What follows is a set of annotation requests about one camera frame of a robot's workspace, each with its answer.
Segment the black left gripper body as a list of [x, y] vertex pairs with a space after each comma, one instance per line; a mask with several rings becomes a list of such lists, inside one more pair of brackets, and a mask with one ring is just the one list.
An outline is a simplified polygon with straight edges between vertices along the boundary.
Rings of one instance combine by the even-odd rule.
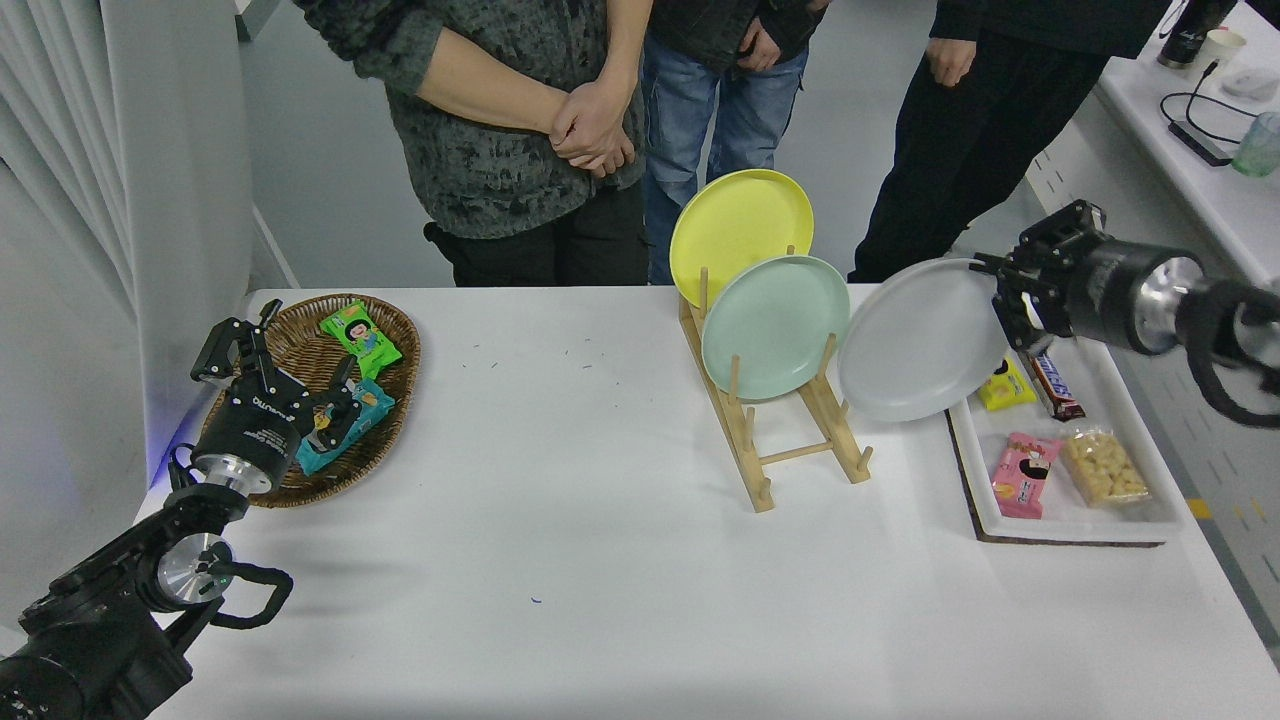
[[301, 402], [307, 389], [291, 375], [269, 383], [242, 377], [211, 413], [198, 441], [204, 480], [234, 491], [275, 491], [300, 447]]

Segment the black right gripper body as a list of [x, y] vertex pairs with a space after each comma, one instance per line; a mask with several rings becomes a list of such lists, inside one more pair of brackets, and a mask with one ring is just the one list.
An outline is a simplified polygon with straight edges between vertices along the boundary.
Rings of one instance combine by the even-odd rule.
[[1069, 334], [1121, 347], [1151, 347], [1137, 310], [1153, 272], [1153, 249], [1119, 240], [1071, 240], [1059, 247]]

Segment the person's right hand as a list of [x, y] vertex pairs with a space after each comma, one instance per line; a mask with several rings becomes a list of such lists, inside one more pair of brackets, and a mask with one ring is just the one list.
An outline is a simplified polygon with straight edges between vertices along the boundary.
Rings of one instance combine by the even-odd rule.
[[623, 141], [617, 147], [604, 152], [584, 154], [579, 158], [572, 158], [570, 159], [570, 165], [585, 170], [593, 177], [605, 178], [634, 163], [635, 159], [636, 151], [634, 145], [628, 138], [623, 137]]
[[931, 76], [946, 88], [957, 86], [977, 58], [977, 41], [931, 37], [924, 51]]

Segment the person's hand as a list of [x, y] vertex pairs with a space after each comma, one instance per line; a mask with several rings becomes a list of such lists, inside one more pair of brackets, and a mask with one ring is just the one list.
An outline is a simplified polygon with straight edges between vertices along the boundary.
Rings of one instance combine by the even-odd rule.
[[759, 17], [753, 17], [739, 45], [735, 67], [748, 73], [763, 73], [783, 61], [783, 51], [778, 42], [763, 26]]

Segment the person's left hand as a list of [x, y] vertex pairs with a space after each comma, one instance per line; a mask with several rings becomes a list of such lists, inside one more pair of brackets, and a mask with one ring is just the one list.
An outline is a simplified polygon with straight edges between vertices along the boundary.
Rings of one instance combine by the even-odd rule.
[[564, 160], [617, 147], [627, 136], [625, 113], [635, 81], [602, 77], [568, 94], [552, 123], [550, 141]]

